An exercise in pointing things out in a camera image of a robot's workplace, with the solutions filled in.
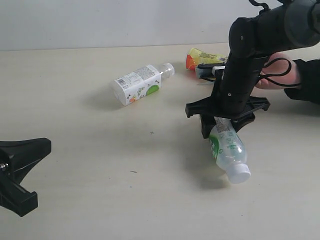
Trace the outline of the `person's bare open hand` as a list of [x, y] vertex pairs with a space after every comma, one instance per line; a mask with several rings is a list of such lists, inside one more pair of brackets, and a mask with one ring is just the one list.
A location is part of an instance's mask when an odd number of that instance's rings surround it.
[[262, 79], [255, 85], [258, 89], [282, 90], [301, 85], [296, 64], [283, 52], [271, 55], [260, 75]]

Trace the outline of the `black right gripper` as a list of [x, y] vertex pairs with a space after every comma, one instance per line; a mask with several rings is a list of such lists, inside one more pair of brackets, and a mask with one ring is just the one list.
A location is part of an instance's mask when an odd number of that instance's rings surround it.
[[230, 54], [223, 76], [214, 83], [211, 96], [186, 104], [185, 113], [188, 118], [193, 115], [200, 116], [204, 139], [209, 138], [217, 124], [214, 117], [231, 119], [232, 127], [239, 132], [255, 120], [253, 112], [260, 109], [268, 110], [270, 106], [268, 99], [251, 96], [251, 93], [269, 58], [270, 56], [266, 54], [247, 58]]

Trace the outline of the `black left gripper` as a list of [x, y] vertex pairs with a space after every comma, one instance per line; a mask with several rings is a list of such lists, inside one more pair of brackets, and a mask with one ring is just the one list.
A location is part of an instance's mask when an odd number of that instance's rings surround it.
[[0, 142], [0, 206], [20, 217], [38, 207], [38, 194], [19, 184], [52, 151], [47, 138]]

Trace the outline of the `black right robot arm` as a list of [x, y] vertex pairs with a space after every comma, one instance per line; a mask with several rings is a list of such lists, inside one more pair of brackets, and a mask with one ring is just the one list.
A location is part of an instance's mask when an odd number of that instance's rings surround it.
[[319, 1], [283, 0], [274, 9], [266, 3], [260, 6], [257, 16], [239, 17], [231, 25], [225, 63], [202, 63], [195, 69], [198, 78], [214, 83], [209, 97], [185, 106], [187, 117], [200, 116], [204, 138], [218, 117], [229, 119], [239, 131], [255, 120], [255, 111], [268, 110], [270, 102], [251, 93], [272, 54], [312, 47], [320, 41]]

